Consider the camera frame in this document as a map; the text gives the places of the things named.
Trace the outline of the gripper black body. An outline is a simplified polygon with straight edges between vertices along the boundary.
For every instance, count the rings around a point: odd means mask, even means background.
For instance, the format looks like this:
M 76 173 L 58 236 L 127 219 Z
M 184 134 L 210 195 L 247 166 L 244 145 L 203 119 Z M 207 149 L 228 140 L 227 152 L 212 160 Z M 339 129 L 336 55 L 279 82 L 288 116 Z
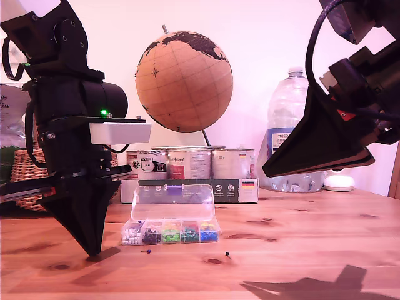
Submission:
M 130 175 L 128 165 L 111 165 L 112 144 L 130 144 L 122 132 L 132 126 L 122 118 L 58 118 L 39 126 L 48 177 L 8 182 L 1 186 L 2 200 L 27 196 L 52 196 L 82 185 L 91 189 L 90 203 L 96 203 L 99 180 L 121 180 Z

